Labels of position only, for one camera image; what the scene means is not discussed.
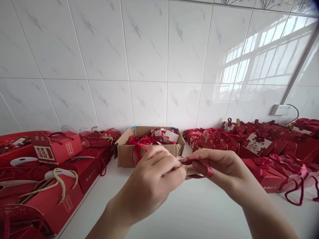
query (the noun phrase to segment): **white tile wall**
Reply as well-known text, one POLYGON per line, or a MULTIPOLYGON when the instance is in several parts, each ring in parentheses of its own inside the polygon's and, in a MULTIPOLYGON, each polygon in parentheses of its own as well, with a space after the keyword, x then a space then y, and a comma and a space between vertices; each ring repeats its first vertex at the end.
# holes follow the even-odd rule
MULTIPOLYGON (((1 1, 0 134, 295 118, 269 111, 286 93, 316 11, 204 2, 1 1)), ((318 41, 286 99, 300 117, 319 118, 318 41)))

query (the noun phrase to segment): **hand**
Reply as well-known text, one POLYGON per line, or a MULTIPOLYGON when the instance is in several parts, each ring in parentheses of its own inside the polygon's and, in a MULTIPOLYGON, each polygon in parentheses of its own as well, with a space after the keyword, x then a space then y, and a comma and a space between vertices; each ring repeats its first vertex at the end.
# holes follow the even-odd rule
POLYGON ((132 226, 158 209, 185 177, 185 169, 173 155, 163 146, 153 146, 123 188, 110 200, 107 210, 117 225, 132 226))
MULTIPOLYGON (((207 162, 213 170, 209 180, 221 187, 240 206, 256 208, 270 203, 265 190, 235 152, 200 149, 186 158, 207 162)), ((197 172, 205 174, 207 168, 202 164, 193 161, 192 165, 197 172)))

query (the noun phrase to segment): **gold rope handle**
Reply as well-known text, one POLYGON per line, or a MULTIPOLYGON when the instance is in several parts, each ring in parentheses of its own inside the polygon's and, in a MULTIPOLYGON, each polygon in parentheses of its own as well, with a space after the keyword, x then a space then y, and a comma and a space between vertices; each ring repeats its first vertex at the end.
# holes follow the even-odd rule
MULTIPOLYGON (((62 179, 57 175, 57 173, 56 173, 57 170, 62 170, 62 169, 61 169, 61 168, 55 168, 55 169, 53 170, 53 177, 52 177, 52 178, 55 178, 55 179, 56 179, 56 183, 55 183, 55 184, 52 184, 51 186, 48 186, 48 187, 46 187, 46 188, 42 188, 42 189, 38 189, 38 190, 34 191, 34 190, 38 187, 38 185, 39 185, 40 183, 42 183, 42 182, 44 182, 44 181, 46 181, 46 180, 48 180, 48 179, 52 179, 52 178, 43 179, 43 180, 41 180, 40 182, 38 182, 38 183, 36 184, 36 186, 34 187, 34 189, 33 189, 32 192, 23 194, 23 195, 21 195, 19 198, 22 198, 22 197, 24 197, 24 196, 28 196, 28 195, 31 195, 31 194, 35 194, 35 193, 39 193, 39 192, 42 192, 42 191, 51 189, 51 188, 55 187, 56 185, 58 185, 58 184, 60 183, 61 186, 62 186, 62 197, 61 197, 60 202, 58 203, 58 205, 60 205, 60 204, 63 202, 64 198, 65 198, 65 191, 66 191, 66 189, 65 189, 65 183, 63 182, 63 180, 62 180, 62 179)), ((77 174, 75 171, 73 171, 73 170, 69 170, 69 171, 72 172, 72 173, 75 175, 75 183, 74 183, 74 185, 73 185, 73 187, 72 187, 72 189, 74 189, 74 188, 76 187, 77 183, 78 183, 79 177, 78 177, 78 174, 77 174)))
POLYGON ((100 138, 107 139, 107 141, 111 141, 111 144, 113 143, 113 141, 115 141, 114 138, 111 136, 104 136, 104 137, 100 137, 100 138))
POLYGON ((205 130, 205 131, 203 132, 203 134, 204 134, 205 142, 207 143, 208 138, 209 138, 209 133, 208 133, 207 130, 205 130))

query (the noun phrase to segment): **cardboard box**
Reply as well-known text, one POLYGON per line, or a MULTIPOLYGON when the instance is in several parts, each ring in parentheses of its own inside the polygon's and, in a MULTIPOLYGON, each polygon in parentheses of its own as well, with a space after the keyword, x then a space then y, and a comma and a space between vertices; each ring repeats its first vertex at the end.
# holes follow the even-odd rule
MULTIPOLYGON (((125 133, 117 140, 117 142, 114 145, 114 158, 118 158, 117 166, 118 167, 125 167, 125 168, 132 168, 133 162, 132 162, 132 151, 135 145, 125 145, 129 139, 130 136, 134 135, 136 136, 142 136, 142 135, 149 135, 151 130, 159 128, 159 126, 133 126, 131 128, 128 128, 125 133)), ((174 127, 160 127, 164 129, 175 129, 174 127)), ((168 144, 163 145, 164 148, 166 148, 172 155, 174 156, 181 156, 184 150, 185 146, 185 140, 180 133, 179 130, 177 130, 177 133, 179 134, 179 138, 176 142, 176 144, 168 144)), ((145 148, 150 149, 155 145, 144 145, 145 148)), ((145 155, 145 151, 141 150, 142 157, 145 155)), ((133 159, 135 163, 138 162, 138 156, 136 151, 133 152, 133 159)))

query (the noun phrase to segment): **white label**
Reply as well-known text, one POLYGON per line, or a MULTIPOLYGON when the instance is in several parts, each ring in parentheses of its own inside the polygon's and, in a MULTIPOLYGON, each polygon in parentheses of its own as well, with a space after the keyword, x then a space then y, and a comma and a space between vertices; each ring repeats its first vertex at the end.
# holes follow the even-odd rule
POLYGON ((271 145, 271 141, 262 137, 259 140, 258 136, 255 134, 250 134, 248 139, 246 140, 245 145, 243 145, 246 149, 253 152, 257 156, 261 156, 263 152, 271 145))
POLYGON ((167 137, 170 141, 175 141, 175 142, 177 142, 179 135, 173 133, 172 131, 166 130, 166 132, 165 132, 165 137, 167 137))
POLYGON ((14 146, 17 146, 19 143, 22 143, 23 141, 25 141, 26 138, 19 138, 17 141, 15 141, 14 143, 12 143, 14 146))
POLYGON ((38 161, 37 158, 33 158, 33 157, 21 157, 21 158, 16 158, 10 161, 10 164, 15 167, 17 165, 26 163, 26 162, 31 162, 31 161, 38 161))
POLYGON ((54 157, 51 151, 50 147, 44 147, 44 146, 34 146, 38 158, 39 159, 46 159, 46 160, 53 160, 54 161, 54 157))
POLYGON ((301 130, 298 127, 294 127, 293 131, 296 131, 296 132, 299 132, 299 133, 306 133, 306 134, 311 134, 312 133, 311 131, 308 131, 308 130, 305 130, 305 129, 301 130))
POLYGON ((235 127, 235 125, 234 124, 232 124, 231 126, 228 126, 228 123, 225 123, 225 125, 224 125, 224 131, 225 132, 230 132, 230 131, 232 131, 232 129, 235 127))

